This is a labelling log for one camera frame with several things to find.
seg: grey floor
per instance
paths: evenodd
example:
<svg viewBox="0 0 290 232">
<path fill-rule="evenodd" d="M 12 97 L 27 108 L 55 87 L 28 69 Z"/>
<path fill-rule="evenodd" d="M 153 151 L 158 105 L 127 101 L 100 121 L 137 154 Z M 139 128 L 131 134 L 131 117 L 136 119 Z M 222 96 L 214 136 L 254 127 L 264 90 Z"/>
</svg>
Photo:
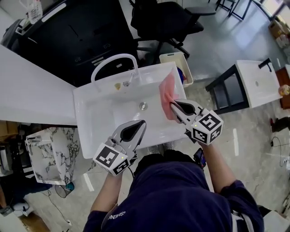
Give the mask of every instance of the grey floor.
<svg viewBox="0 0 290 232">
<path fill-rule="evenodd" d="M 130 5 L 122 0 L 124 14 L 130 22 Z M 190 1 L 184 1 L 184 6 L 190 6 Z M 268 19 L 252 5 L 246 19 L 240 22 L 234 17 L 227 18 L 227 12 L 219 9 L 215 16 L 201 18 L 205 30 L 196 35 L 190 35 L 185 40 L 185 48 L 191 53 L 188 64 L 195 79 L 216 77 L 224 72 L 237 59 L 262 60 L 270 57 L 279 58 L 284 64 L 284 57 L 268 32 Z M 172 52 L 170 47 L 164 47 L 163 52 Z M 185 89 L 188 99 L 196 100 L 202 106 L 213 109 L 214 104 L 209 93 L 204 89 L 208 81 L 196 82 Z M 222 135 L 215 144 L 232 168 L 236 178 L 241 180 L 258 204 L 272 210 L 280 210 L 281 205 L 290 190 L 289 174 L 283 163 L 289 156 L 290 147 L 270 147 L 273 136 L 280 139 L 281 144 L 288 144 L 290 134 L 288 129 L 272 134 L 269 127 L 270 117 L 289 116 L 289 110 L 282 110 L 279 101 L 274 101 L 254 109 L 245 109 L 221 115 L 224 120 Z M 175 149 L 193 156 L 199 148 L 189 139 L 174 143 Z M 138 150 L 138 161 L 147 154 L 146 149 Z M 205 169 L 206 179 L 210 189 L 212 184 L 208 169 Z M 60 198 L 52 189 L 51 200 L 59 207 L 64 216 L 71 220 L 70 227 L 61 217 L 59 211 L 51 204 L 48 197 L 41 193 L 29 194 L 26 199 L 36 209 L 52 232 L 82 231 L 87 220 L 90 207 L 100 191 L 106 173 L 100 168 L 94 168 L 88 173 L 94 188 L 88 190 L 84 177 L 74 181 L 75 190 L 66 198 Z M 128 195 L 132 176 L 125 170 L 119 197 L 121 203 Z"/>
<path fill-rule="evenodd" d="M 207 2 L 184 0 L 183 7 L 208 5 Z M 215 2 L 216 0 L 211 0 L 209 5 L 215 7 Z M 120 3 L 133 37 L 138 38 L 137 31 L 130 26 L 132 6 L 128 0 L 120 0 Z M 247 3 L 248 0 L 241 0 L 235 12 L 242 15 Z M 200 17 L 198 21 L 203 25 L 204 31 L 190 34 L 184 41 L 183 48 L 190 53 L 188 66 L 195 80 L 218 77 L 236 60 L 262 61 L 270 57 L 275 69 L 278 69 L 277 58 L 282 67 L 285 65 L 286 57 L 269 33 L 270 21 L 254 3 L 251 4 L 244 21 L 234 16 L 228 18 L 227 15 L 228 11 L 219 7 L 215 15 Z M 139 46 L 156 48 L 157 42 L 139 42 Z M 165 43 L 160 53 L 177 51 Z M 152 54 L 140 54 L 153 61 Z"/>
</svg>

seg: sink basin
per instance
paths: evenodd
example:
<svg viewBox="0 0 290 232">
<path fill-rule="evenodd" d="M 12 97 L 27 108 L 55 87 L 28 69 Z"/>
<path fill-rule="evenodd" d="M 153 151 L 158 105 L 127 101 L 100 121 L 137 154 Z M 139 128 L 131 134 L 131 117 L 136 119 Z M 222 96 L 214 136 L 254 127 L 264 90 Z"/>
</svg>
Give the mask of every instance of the sink basin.
<svg viewBox="0 0 290 232">
<path fill-rule="evenodd" d="M 259 69 L 261 61 L 237 60 L 236 67 L 241 77 L 249 107 L 254 108 L 282 98 L 272 63 Z"/>
<path fill-rule="evenodd" d="M 73 91 L 83 156 L 93 158 L 98 146 L 115 129 L 131 120 L 145 120 L 147 130 L 138 149 L 185 138 L 185 127 L 167 120 L 161 107 L 159 85 L 173 71 L 174 93 L 186 99 L 175 62 L 139 68 L 140 83 L 116 90 L 116 83 L 130 79 L 132 70 L 98 80 Z"/>
</svg>

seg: faucet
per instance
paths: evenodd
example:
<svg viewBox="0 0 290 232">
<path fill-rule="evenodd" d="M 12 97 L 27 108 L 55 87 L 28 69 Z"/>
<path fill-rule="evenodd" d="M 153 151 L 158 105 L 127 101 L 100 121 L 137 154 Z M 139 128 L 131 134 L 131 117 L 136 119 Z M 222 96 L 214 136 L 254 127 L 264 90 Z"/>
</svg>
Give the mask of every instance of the faucet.
<svg viewBox="0 0 290 232">
<path fill-rule="evenodd" d="M 120 58 L 129 58 L 133 61 L 133 64 L 134 64 L 134 71 L 131 73 L 130 75 L 130 79 L 128 81 L 125 81 L 123 82 L 123 86 L 127 87 L 129 86 L 133 80 L 139 80 L 139 82 L 141 81 L 141 75 L 140 75 L 140 72 L 139 72 L 139 69 L 138 69 L 138 65 L 137 65 L 137 61 L 136 61 L 136 58 L 130 54 L 118 54 L 118 55 L 115 55 L 115 56 L 111 56 L 109 57 L 108 59 L 104 60 L 102 63 L 100 63 L 96 68 L 95 70 L 92 72 L 92 76 L 91 76 L 91 82 L 94 84 L 94 86 L 96 87 L 97 91 L 98 92 L 101 92 L 101 89 L 99 88 L 99 86 L 97 85 L 97 82 L 95 81 L 95 78 L 96 78 L 96 74 L 100 71 L 100 69 L 102 67 L 104 67 L 106 64 L 108 64 L 109 62 L 113 61 L 113 60 L 117 60 L 117 59 L 120 59 Z"/>
</svg>

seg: drain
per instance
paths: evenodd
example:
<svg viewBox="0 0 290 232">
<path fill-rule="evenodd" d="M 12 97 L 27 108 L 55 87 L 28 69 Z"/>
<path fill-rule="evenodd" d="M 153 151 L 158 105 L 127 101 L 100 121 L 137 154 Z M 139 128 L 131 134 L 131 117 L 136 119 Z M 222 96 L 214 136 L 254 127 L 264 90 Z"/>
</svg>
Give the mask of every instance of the drain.
<svg viewBox="0 0 290 232">
<path fill-rule="evenodd" d="M 144 110 L 147 110 L 148 108 L 148 105 L 146 102 L 141 102 L 140 105 L 139 105 L 139 108 L 144 111 Z"/>
</svg>

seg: office chair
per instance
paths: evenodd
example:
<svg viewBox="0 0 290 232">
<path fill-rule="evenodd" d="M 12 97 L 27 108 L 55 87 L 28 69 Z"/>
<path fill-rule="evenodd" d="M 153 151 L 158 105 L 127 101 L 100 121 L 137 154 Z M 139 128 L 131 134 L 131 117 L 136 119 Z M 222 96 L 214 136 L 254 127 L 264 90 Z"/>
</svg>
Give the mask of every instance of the office chair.
<svg viewBox="0 0 290 232">
<path fill-rule="evenodd" d="M 182 47 L 185 37 L 203 31 L 203 26 L 198 22 L 200 16 L 216 13 L 215 9 L 209 6 L 183 9 L 175 2 L 157 3 L 156 0 L 135 0 L 135 3 L 129 0 L 129 2 L 133 6 L 131 26 L 140 36 L 135 41 L 159 41 L 153 64 L 158 59 L 163 43 L 169 43 L 188 58 L 189 53 Z"/>
</svg>

